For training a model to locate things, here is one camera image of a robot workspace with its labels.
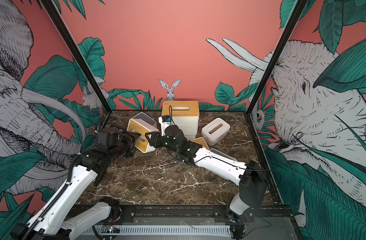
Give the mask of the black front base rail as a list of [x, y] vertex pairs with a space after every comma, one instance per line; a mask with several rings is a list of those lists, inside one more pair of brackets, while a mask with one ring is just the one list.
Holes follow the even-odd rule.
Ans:
[[94, 225], [108, 234], [113, 226], [114, 233], [124, 233], [118, 227], [123, 224], [157, 225], [165, 229], [172, 221], [188, 220], [189, 228], [195, 227], [199, 220], [205, 220], [205, 225], [225, 225], [232, 235], [247, 234], [260, 229], [299, 230], [289, 206], [262, 205], [257, 209], [248, 209], [238, 217], [231, 214], [226, 205], [122, 205], [121, 212], [114, 220], [101, 220]]

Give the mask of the white box bamboo lid corner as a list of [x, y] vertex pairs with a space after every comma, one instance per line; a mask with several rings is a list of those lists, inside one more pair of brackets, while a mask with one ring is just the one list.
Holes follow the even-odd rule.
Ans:
[[162, 106], [162, 115], [170, 115], [169, 107], [172, 107], [172, 119], [179, 127], [192, 127], [199, 125], [200, 108], [197, 101], [166, 101]]

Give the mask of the black right frame post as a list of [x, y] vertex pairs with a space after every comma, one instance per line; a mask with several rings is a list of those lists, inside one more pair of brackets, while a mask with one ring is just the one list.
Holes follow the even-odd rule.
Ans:
[[257, 87], [257, 91], [254, 94], [252, 101], [250, 102], [249, 108], [247, 109], [247, 115], [250, 115], [255, 107], [259, 96], [262, 94], [264, 87], [266, 86], [267, 81], [271, 78], [271, 74], [281, 56], [287, 41], [289, 40], [306, 4], [307, 0], [299, 0], [295, 2], [295, 6], [292, 9], [288, 22], [286, 23], [285, 29], [282, 32], [282, 35], [278, 41], [278, 44], [273, 52], [273, 55], [269, 61], [269, 64], [263, 74], [263, 77]]

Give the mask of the white box yellow wood lid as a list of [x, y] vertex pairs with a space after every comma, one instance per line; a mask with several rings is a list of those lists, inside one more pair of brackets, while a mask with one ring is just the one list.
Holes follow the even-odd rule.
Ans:
[[197, 136], [196, 136], [196, 135], [185, 135], [185, 137], [186, 137], [186, 139], [187, 139], [188, 141], [191, 141], [191, 140], [194, 140], [194, 139], [196, 139], [196, 138], [197, 138]]

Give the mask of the pink white drip tissue box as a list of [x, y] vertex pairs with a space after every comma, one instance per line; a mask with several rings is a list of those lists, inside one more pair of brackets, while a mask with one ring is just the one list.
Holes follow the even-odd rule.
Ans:
[[221, 118], [216, 118], [202, 128], [202, 137], [209, 146], [214, 146], [229, 132], [231, 126]]

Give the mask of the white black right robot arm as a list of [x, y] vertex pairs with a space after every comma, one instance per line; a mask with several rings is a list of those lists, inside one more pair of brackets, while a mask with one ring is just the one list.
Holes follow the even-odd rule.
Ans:
[[268, 188], [268, 180], [257, 162], [238, 162], [212, 152], [200, 144], [187, 140], [176, 125], [157, 132], [145, 134], [151, 146], [166, 148], [187, 165], [195, 165], [233, 182], [239, 192], [228, 206], [227, 218], [234, 223], [252, 223], [253, 209], [261, 206]]

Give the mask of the white box grey lid front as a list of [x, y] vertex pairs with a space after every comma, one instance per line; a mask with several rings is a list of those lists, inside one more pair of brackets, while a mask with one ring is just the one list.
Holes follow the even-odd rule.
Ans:
[[216, 149], [211, 149], [211, 152], [213, 152], [213, 153], [215, 153], [217, 155], [220, 155], [220, 156], [222, 156], [224, 158], [227, 158], [227, 159], [230, 159], [230, 160], [233, 160], [233, 161], [236, 161], [236, 162], [238, 161], [237, 159], [235, 159], [235, 158], [233, 158], [233, 157], [231, 157], [231, 156], [229, 156], [229, 155], [227, 155], [225, 153], [222, 153], [222, 152], [220, 152], [220, 151], [218, 151]]

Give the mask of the small white box bamboo lid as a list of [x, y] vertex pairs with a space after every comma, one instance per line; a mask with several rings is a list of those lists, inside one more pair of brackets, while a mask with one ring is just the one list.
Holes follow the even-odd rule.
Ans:
[[210, 150], [210, 147], [208, 146], [208, 144], [206, 143], [205, 139], [203, 137], [199, 137], [196, 139], [193, 139], [192, 142], [202, 145], [204, 148], [206, 148], [207, 150]]

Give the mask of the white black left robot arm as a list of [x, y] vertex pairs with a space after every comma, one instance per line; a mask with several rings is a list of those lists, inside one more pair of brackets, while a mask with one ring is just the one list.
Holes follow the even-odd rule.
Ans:
[[66, 220], [85, 189], [98, 185], [112, 161], [132, 157], [139, 133], [108, 127], [96, 134], [95, 146], [78, 154], [71, 162], [65, 182], [46, 205], [30, 220], [17, 224], [10, 235], [14, 240], [74, 240], [95, 224], [116, 222], [123, 211], [118, 200], [104, 197], [90, 209]]

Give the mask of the black left frame post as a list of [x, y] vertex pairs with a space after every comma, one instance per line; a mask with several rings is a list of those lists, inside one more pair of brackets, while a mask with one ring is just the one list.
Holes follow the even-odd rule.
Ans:
[[64, 42], [66, 43], [68, 49], [70, 50], [72, 56], [75, 58], [78, 66], [81, 68], [84, 76], [87, 78], [88, 82], [91, 84], [95, 94], [98, 99], [102, 103], [103, 109], [106, 111], [107, 115], [112, 113], [112, 109], [106, 100], [106, 97], [103, 95], [98, 83], [95, 81], [95, 77], [92, 74], [91, 69], [89, 68], [84, 56], [82, 55], [78, 45], [76, 44], [73, 36], [71, 35], [68, 27], [64, 23], [55, 3], [53, 1], [41, 0], [41, 4], [44, 9], [48, 13]]

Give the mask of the white box grey lid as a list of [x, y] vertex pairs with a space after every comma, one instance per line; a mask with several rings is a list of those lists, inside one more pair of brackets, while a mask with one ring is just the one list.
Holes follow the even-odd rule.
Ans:
[[238, 161], [237, 159], [235, 159], [235, 158], [233, 158], [233, 157], [231, 157], [231, 156], [229, 156], [229, 155], [227, 155], [225, 153], [222, 153], [222, 152], [220, 152], [220, 151], [218, 151], [216, 149], [211, 149], [211, 152], [213, 152], [213, 153], [215, 153], [217, 155], [220, 155], [220, 156], [222, 156], [224, 158], [227, 158], [227, 159], [230, 159], [230, 160], [233, 160], [233, 161], [236, 161], [236, 162]]
[[134, 117], [132, 117], [132, 119], [143, 120], [146, 123], [157, 128], [157, 122], [153, 118], [151, 118], [149, 115], [145, 114], [144, 112], [140, 112], [140, 113], [136, 114]]

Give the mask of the white box grey lid back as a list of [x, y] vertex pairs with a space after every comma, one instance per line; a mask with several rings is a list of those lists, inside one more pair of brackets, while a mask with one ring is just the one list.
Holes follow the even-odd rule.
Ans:
[[153, 118], [151, 118], [149, 115], [145, 114], [144, 112], [140, 112], [140, 113], [136, 114], [134, 117], [132, 117], [132, 119], [143, 120], [146, 123], [157, 128], [157, 122]]

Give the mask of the black frame post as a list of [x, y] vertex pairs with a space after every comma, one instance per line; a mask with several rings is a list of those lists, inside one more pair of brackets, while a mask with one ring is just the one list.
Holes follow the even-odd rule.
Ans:
[[273, 55], [269, 61], [269, 64], [263, 74], [263, 77], [257, 87], [257, 91], [254, 94], [252, 101], [250, 102], [249, 108], [247, 109], [247, 115], [250, 115], [255, 107], [259, 96], [262, 94], [264, 87], [266, 86], [267, 81], [271, 78], [271, 74], [281, 56], [287, 41], [289, 40], [306, 4], [307, 0], [299, 0], [295, 2], [295, 6], [292, 9], [288, 22], [286, 23], [285, 29], [282, 32], [282, 35], [278, 41], [278, 44], [273, 52]]
[[53, 1], [41, 0], [41, 4], [44, 9], [48, 13], [64, 42], [66, 43], [68, 49], [70, 50], [72, 56], [75, 58], [78, 66], [81, 68], [84, 76], [87, 78], [88, 82], [91, 84], [95, 94], [98, 99], [102, 103], [103, 109], [106, 111], [107, 115], [112, 113], [112, 109], [106, 100], [106, 97], [103, 95], [98, 83], [95, 81], [95, 77], [92, 74], [91, 69], [89, 68], [84, 56], [82, 55], [78, 45], [76, 44], [73, 36], [71, 35], [68, 27], [64, 23], [55, 3]]

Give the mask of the narrow white box bamboo lid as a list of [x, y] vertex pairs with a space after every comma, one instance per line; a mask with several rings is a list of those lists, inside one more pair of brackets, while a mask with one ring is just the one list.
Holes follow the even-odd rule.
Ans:
[[130, 119], [127, 126], [127, 131], [140, 134], [140, 137], [135, 142], [135, 147], [142, 153], [150, 153], [155, 151], [145, 137], [146, 133], [156, 132], [160, 133], [159, 129], [148, 124], [142, 119]]

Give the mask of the large white box bamboo lid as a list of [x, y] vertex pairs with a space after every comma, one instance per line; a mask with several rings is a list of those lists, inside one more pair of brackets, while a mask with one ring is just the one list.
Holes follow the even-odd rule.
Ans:
[[182, 132], [184, 133], [184, 135], [189, 135], [189, 136], [193, 136], [193, 135], [197, 135], [198, 133], [198, 125], [196, 126], [179, 126], [179, 129], [182, 130]]

